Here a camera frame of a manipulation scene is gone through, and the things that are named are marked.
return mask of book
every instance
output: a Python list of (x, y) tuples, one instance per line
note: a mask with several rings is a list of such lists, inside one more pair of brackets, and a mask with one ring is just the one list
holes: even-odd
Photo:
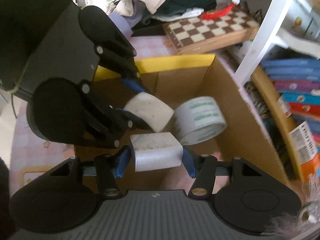
[(320, 97), (318, 96), (301, 95), (299, 93), (284, 93), (282, 96), (288, 103), (304, 103), (320, 106)]
[(320, 67), (270, 67), (266, 68), (265, 72), (268, 75), (314, 75), (320, 76)]
[(296, 121), (297, 125), (300, 125), (303, 122), (307, 121), (312, 134), (320, 135), (320, 122), (319, 121), (312, 119), (312, 118), (309, 118), (309, 117), (296, 115), (296, 114), (293, 114), (292, 118)]
[(308, 181), (309, 174), (317, 174), (320, 177), (320, 154), (313, 140), (311, 130), (307, 122), (303, 122), (290, 132), (291, 138), (298, 154), (298, 161), (303, 177)]
[(301, 103), (290, 103), (290, 102), (289, 102), (289, 105), (293, 113), (294, 112), (308, 113), (308, 114), (320, 116), (320, 106), (301, 104)]
[(313, 140), (317, 143), (317, 147), (318, 147), (318, 149), (319, 149), (319, 145), (320, 145), (320, 135), (312, 134), (312, 136), (313, 136)]
[(320, 81), (320, 76), (311, 75), (270, 75), (271, 80), (309, 80), (314, 82)]
[(312, 81), (300, 81), (296, 80), (295, 82), (279, 80), (274, 84), (276, 90), (292, 90), (292, 91), (307, 91), (311, 92), (312, 90), (320, 90), (320, 82)]
[(293, 92), (291, 90), (277, 90), (277, 92), (279, 94), (284, 94), (284, 93), (287, 93), (287, 94), (296, 94), (296, 95), (307, 95), (307, 96), (313, 96), (313, 94), (311, 92), (305, 92), (305, 91), (297, 91), (297, 92)]
[(263, 60), (260, 64), (263, 68), (284, 66), (320, 68), (320, 61), (314, 58)]
[(301, 116), (303, 116), (303, 117), (312, 118), (312, 119), (320, 122), (320, 116), (316, 116), (316, 115), (314, 115), (314, 114), (301, 113), (301, 112), (296, 112), (296, 111), (292, 111), (292, 114), (301, 115)]

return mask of roll of packing tape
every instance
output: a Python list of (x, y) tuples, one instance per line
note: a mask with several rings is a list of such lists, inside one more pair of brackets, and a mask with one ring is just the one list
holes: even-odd
[(135, 171), (153, 171), (181, 165), (183, 148), (169, 132), (130, 136)]
[(191, 99), (174, 111), (175, 136), (182, 145), (207, 141), (222, 133), (226, 126), (212, 97)]

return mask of white foam block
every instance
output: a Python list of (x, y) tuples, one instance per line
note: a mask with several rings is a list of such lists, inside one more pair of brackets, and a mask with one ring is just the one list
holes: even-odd
[(153, 171), (181, 165), (183, 148), (169, 132), (130, 136), (135, 171)]
[(140, 117), (155, 132), (161, 132), (174, 113), (164, 102), (145, 92), (130, 99), (124, 110)]

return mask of purple cloth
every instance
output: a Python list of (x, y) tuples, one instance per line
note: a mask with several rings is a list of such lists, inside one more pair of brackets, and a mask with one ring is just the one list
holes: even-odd
[(127, 39), (132, 36), (133, 31), (123, 16), (117, 12), (112, 12), (108, 16)]
[(131, 17), (124, 17), (131, 28), (137, 25), (138, 22), (140, 22), (143, 16), (143, 11), (146, 8), (145, 3), (142, 1), (132, 0), (132, 3), (133, 3), (133, 15)]

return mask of dark green cloth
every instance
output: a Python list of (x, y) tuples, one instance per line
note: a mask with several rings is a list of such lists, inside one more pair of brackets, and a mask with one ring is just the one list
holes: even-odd
[(215, 9), (217, 6), (216, 0), (165, 0), (164, 3), (157, 9), (155, 14), (151, 14), (145, 9), (141, 22), (144, 25), (150, 23), (152, 16), (173, 16), (182, 15), (188, 8), (203, 8), (205, 11)]

